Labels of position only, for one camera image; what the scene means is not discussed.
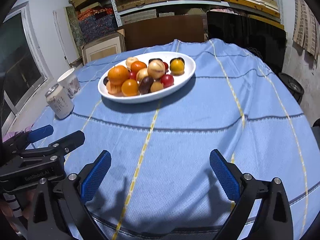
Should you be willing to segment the person left hand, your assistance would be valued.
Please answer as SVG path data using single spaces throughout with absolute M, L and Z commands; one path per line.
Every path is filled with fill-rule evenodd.
M 28 219 L 35 190 L 16 195 L 1 193 L 1 212 L 16 233 L 27 235 Z

